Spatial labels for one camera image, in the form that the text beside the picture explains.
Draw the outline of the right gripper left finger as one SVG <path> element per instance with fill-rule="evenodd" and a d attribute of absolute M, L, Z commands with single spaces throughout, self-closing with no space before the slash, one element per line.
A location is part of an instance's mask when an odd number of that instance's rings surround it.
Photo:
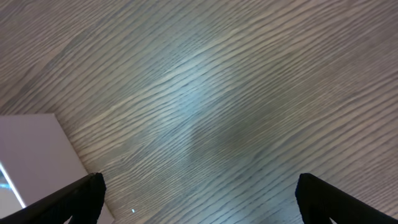
<path fill-rule="evenodd" d="M 106 184 L 101 173 L 91 173 L 16 213 L 1 224 L 97 224 Z"/>

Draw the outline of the white cardboard box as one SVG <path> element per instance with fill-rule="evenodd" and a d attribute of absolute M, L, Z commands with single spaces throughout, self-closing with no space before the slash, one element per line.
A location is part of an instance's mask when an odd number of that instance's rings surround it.
<path fill-rule="evenodd" d="M 1 117 L 1 219 L 88 174 L 53 114 Z M 113 221 L 104 203 L 97 223 Z"/>

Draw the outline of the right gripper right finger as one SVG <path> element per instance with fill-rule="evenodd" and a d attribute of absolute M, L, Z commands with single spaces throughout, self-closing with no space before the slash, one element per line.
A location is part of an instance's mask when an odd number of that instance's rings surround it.
<path fill-rule="evenodd" d="M 295 197 L 304 224 L 397 224 L 395 218 L 309 173 L 300 174 Z"/>

